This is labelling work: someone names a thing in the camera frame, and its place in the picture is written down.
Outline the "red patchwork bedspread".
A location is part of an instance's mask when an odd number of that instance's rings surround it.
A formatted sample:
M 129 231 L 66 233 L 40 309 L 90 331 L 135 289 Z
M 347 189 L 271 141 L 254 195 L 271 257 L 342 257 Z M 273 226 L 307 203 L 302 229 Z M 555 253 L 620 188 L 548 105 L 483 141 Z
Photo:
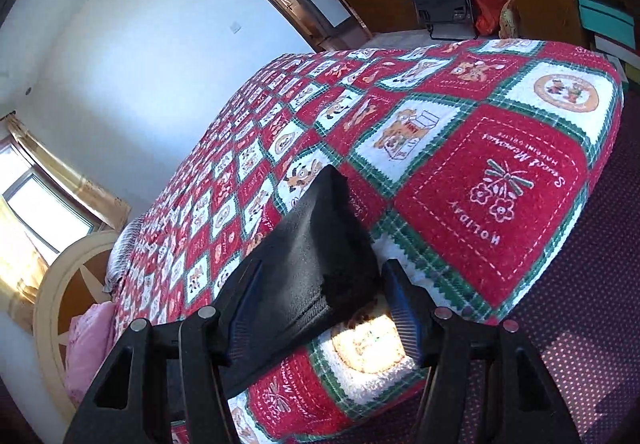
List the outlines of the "red patchwork bedspread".
M 224 105 L 151 209 L 115 329 L 212 302 L 326 166 L 380 260 L 435 302 L 505 318 L 548 268 L 610 156 L 624 90 L 561 42 L 286 54 Z

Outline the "cream wooden headboard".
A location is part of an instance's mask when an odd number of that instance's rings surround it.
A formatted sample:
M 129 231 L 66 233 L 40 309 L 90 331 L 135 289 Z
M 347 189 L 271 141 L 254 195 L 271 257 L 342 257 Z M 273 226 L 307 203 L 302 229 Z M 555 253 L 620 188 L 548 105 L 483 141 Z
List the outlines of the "cream wooden headboard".
M 100 230 L 68 246 L 44 273 L 37 292 L 32 329 L 38 363 L 53 405 L 66 424 L 76 412 L 64 386 L 70 321 L 91 305 L 110 300 L 103 287 L 116 239 L 114 230 Z

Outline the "yellow patterned curtain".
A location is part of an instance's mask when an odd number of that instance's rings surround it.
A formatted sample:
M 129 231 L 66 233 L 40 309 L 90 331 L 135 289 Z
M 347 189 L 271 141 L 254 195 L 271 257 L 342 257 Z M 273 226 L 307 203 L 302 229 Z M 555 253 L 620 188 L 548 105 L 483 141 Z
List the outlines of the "yellow patterned curtain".
M 66 193 L 113 230 L 120 232 L 125 227 L 131 212 L 131 207 L 126 201 L 52 154 L 29 132 L 14 112 L 3 118 L 3 121 L 17 145 L 24 149 L 29 158 Z

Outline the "black pants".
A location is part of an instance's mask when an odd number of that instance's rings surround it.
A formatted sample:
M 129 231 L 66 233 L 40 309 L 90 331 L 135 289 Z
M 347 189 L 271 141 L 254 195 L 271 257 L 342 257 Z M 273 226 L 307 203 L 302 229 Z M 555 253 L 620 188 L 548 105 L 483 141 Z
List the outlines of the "black pants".
M 245 305 L 246 347 L 221 372 L 228 398 L 349 320 L 380 289 L 370 236 L 350 208 L 346 178 L 333 166 L 320 171 L 248 256 L 261 260 L 262 270 Z

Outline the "striped pillow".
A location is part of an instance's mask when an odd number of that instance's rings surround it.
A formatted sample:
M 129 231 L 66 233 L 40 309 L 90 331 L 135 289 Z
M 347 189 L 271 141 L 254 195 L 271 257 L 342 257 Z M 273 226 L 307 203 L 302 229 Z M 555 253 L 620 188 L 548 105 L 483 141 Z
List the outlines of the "striped pillow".
M 138 216 L 124 227 L 108 256 L 106 274 L 104 278 L 104 294 L 114 294 L 118 284 L 126 275 L 129 258 L 134 251 L 136 240 L 142 227 L 142 216 Z

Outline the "window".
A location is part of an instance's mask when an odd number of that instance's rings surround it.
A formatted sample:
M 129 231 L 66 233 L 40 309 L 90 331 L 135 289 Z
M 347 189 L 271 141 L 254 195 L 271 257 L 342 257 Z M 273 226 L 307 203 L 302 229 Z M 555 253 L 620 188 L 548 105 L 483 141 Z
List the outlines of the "window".
M 68 196 L 9 138 L 1 140 L 1 196 L 47 264 L 102 222 Z

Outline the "red bag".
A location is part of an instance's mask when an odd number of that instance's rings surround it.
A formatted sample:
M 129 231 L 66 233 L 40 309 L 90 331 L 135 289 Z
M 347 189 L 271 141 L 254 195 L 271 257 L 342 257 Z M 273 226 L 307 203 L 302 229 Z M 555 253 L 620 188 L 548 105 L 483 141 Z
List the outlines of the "red bag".
M 500 14 L 507 0 L 473 0 L 476 17 L 475 28 L 481 36 L 491 36 L 498 31 Z

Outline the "pink folded blanket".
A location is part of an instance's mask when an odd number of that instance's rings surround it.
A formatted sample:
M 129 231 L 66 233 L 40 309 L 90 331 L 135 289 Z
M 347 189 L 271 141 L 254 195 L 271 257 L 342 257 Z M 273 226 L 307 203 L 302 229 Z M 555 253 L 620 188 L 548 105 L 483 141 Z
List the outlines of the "pink folded blanket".
M 111 301 L 93 304 L 70 320 L 65 357 L 65 391 L 78 406 L 100 370 L 114 337 L 115 305 Z

